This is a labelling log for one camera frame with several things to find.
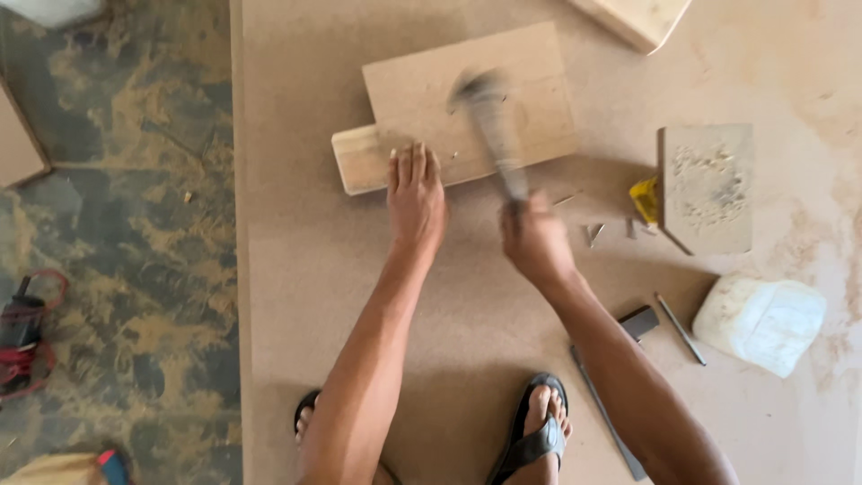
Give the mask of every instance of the flip-flop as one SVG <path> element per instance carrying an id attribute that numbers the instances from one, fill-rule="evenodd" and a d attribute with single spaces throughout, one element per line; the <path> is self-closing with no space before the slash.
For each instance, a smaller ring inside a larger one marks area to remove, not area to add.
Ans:
<path id="1" fill-rule="evenodd" d="M 300 414 L 302 414 L 303 409 L 305 409 L 306 407 L 310 407 L 311 409 L 314 409 L 315 408 L 315 400 L 317 399 L 317 396 L 320 395 L 320 393 L 321 393 L 321 389 L 315 389 L 315 390 L 311 391 L 310 393 L 305 394 L 305 397 L 303 397 L 299 401 L 299 404 L 297 405 L 297 410 L 293 413 L 293 431 L 294 432 L 299 433 L 299 426 L 297 426 L 297 423 L 299 423 L 299 417 L 300 417 Z M 389 467 L 387 467 L 383 463 L 380 463 L 380 466 L 383 467 L 383 469 L 386 471 L 386 473 L 389 474 L 389 478 L 392 479 L 393 485 L 402 485 L 401 481 L 398 480 L 398 477 L 395 476 L 394 473 L 392 473 L 392 470 L 390 470 Z"/>
<path id="2" fill-rule="evenodd" d="M 512 419 L 512 426 L 509 428 L 509 441 L 506 442 L 503 453 L 500 454 L 497 464 L 494 465 L 494 469 L 488 476 L 487 485 L 500 485 L 519 468 L 529 465 L 551 452 L 557 454 L 558 467 L 562 464 L 565 438 L 557 419 L 551 413 L 547 414 L 545 425 L 541 429 L 524 436 L 524 420 L 527 418 L 527 411 L 530 406 L 530 394 L 538 386 L 543 385 L 557 389 L 563 400 L 566 413 L 569 412 L 569 400 L 565 396 L 563 383 L 559 381 L 557 376 L 547 372 L 535 375 L 527 384 L 527 388 L 524 389 L 521 403 L 518 405 L 515 418 Z"/>

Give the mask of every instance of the dusty floor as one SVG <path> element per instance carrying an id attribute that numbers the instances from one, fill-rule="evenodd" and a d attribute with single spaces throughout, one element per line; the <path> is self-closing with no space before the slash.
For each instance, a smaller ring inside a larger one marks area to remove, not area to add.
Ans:
<path id="1" fill-rule="evenodd" d="M 0 300 L 34 268 L 71 282 L 47 389 L 3 403 L 0 476 L 119 445 L 139 482 L 240 483 L 228 0 L 111 7 L 63 32 L 0 13 L 0 72 L 56 167 L 0 192 Z"/>

